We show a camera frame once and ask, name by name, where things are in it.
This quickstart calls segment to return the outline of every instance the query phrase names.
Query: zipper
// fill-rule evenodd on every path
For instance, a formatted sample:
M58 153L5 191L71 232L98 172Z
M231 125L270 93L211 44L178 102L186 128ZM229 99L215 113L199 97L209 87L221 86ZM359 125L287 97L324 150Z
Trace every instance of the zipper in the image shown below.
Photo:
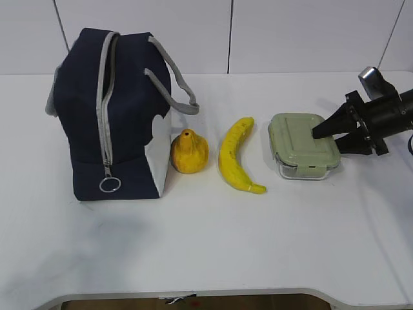
M102 192L115 192L121 187L121 180L112 176L111 166L113 164L112 140L110 138L110 125L108 115L108 105L115 83L115 51L119 34L117 32L110 32L103 42L101 60L99 65L99 77L97 82L97 96L96 96L96 116L97 126L99 129L99 140L101 144L101 153L103 167L105 170L105 177L101 180L99 188ZM108 90L103 97L103 85L105 82L106 60L110 57L110 81ZM112 180L113 186L109 189L104 189L103 184Z

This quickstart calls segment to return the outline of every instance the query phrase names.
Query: food storage container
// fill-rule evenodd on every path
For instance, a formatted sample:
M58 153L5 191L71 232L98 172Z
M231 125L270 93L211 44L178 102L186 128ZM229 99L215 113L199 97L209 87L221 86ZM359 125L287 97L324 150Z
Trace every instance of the food storage container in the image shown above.
M322 180L340 163L333 137L313 139L312 129L324 119L316 114L282 113L268 126L272 155L286 179Z

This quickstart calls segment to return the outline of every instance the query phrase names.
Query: insulated lunch bag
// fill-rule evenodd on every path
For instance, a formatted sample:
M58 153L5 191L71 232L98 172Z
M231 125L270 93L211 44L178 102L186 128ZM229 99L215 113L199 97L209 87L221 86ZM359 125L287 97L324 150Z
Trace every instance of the insulated lunch bag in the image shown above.
M190 96L170 95L170 74ZM46 105L65 131L78 200L159 198L170 154L170 107L197 114L190 87L151 33L85 28L60 67Z

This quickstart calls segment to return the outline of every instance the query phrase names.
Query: metal key ring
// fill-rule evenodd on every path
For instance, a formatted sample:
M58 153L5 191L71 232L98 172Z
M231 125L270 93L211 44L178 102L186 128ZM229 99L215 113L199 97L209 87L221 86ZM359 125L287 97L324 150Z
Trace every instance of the metal key ring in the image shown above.
M113 189L110 189L109 191L107 191L106 189L103 189L102 185L104 184L104 182L108 181L108 180L116 180L117 181L117 187L114 187ZM115 178L114 176L108 176L106 178L104 178L101 183L99 184L99 188L102 192L115 192L117 191L119 188L121 187L121 180L118 178Z

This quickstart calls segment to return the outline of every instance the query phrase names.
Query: yellow banana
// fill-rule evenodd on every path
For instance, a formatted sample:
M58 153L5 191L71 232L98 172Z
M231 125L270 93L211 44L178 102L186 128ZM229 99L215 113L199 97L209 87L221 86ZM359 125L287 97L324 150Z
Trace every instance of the yellow banana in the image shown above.
M253 126L253 118L241 118L227 132L219 151L219 170L233 188L262 194L267 190L265 186L253 183L237 160L237 152Z

